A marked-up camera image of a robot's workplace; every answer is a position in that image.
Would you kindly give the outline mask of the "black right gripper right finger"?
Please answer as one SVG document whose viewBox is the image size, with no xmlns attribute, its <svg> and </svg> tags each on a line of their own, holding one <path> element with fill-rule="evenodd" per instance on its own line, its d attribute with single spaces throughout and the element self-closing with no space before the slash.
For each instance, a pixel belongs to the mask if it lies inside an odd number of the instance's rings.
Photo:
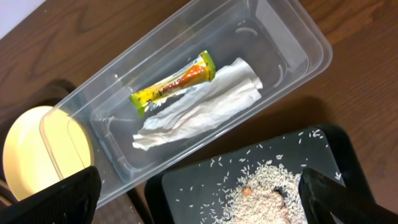
<svg viewBox="0 0 398 224">
<path fill-rule="evenodd" d="M 298 192 L 308 223 L 397 223 L 397 214 L 305 168 Z"/>
</svg>

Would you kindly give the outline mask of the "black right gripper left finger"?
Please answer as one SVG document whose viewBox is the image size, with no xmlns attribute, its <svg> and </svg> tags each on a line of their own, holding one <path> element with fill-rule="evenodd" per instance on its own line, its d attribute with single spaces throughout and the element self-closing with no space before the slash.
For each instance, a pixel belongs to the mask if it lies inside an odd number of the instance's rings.
<svg viewBox="0 0 398 224">
<path fill-rule="evenodd" d="M 90 224 L 100 192 L 100 174 L 89 166 L 1 210 L 1 224 Z"/>
</svg>

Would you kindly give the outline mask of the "yellow round plate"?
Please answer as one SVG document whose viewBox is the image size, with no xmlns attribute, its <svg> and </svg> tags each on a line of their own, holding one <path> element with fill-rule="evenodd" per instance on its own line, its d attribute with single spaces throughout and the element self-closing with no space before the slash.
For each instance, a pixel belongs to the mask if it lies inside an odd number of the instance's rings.
<svg viewBox="0 0 398 224">
<path fill-rule="evenodd" d="M 18 201 L 95 163 L 82 126 L 51 106 L 29 109 L 14 121 L 2 161 L 6 182 Z"/>
</svg>

